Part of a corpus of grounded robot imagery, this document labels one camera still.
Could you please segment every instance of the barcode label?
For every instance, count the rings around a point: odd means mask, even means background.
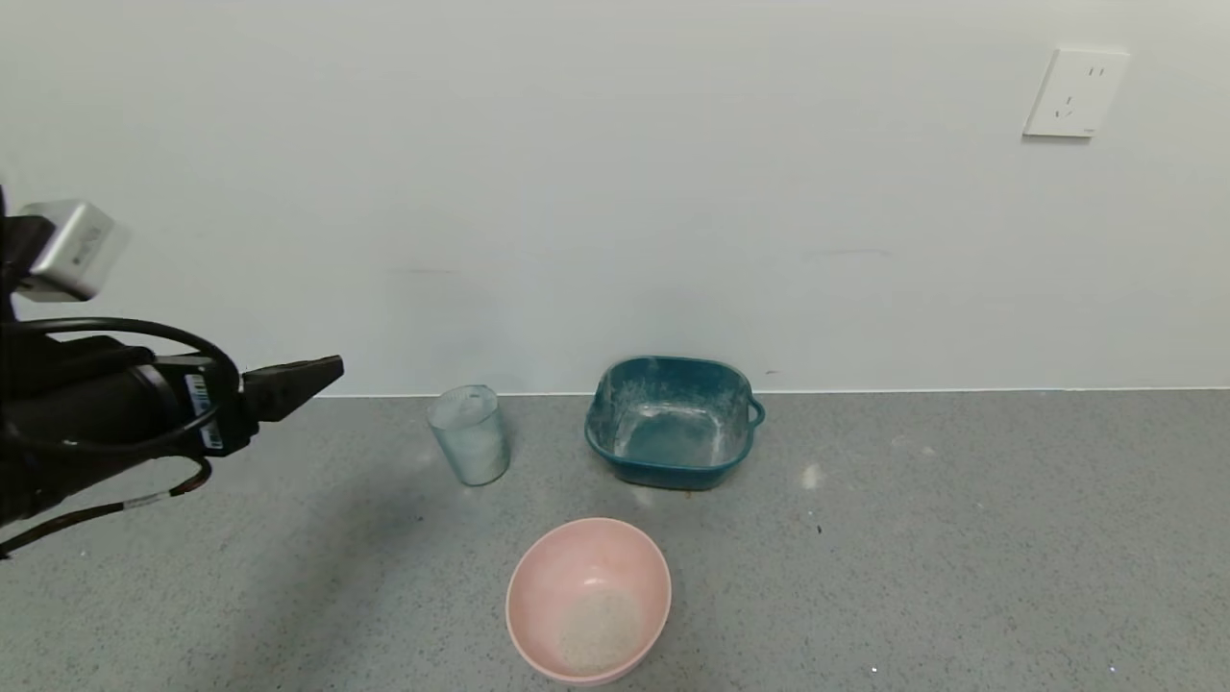
[[[209,388],[205,387],[205,379],[199,375],[186,375],[183,382],[188,386],[188,398],[192,399],[192,411],[200,414],[209,409]],[[218,422],[213,422],[200,429],[200,441],[207,450],[221,450],[223,436],[218,433]]]

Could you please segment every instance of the clear plastic cup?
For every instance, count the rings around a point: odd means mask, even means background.
[[[469,385],[440,395],[427,424],[461,483],[486,486],[508,471],[508,439],[491,390]]]

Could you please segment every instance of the speckled floor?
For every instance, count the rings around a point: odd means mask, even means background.
[[[513,467],[481,489],[428,401],[315,402],[203,490],[0,565],[2,687],[558,690],[508,640],[504,589],[541,533],[601,515],[675,589],[610,690],[1226,690],[1230,392],[764,403],[744,467],[684,494],[611,478],[584,398],[503,399]]]

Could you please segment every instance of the wall socket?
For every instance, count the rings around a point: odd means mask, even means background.
[[[1025,123],[1025,134],[1097,134],[1130,59],[1132,55],[1118,52],[1055,50],[1033,112]]]

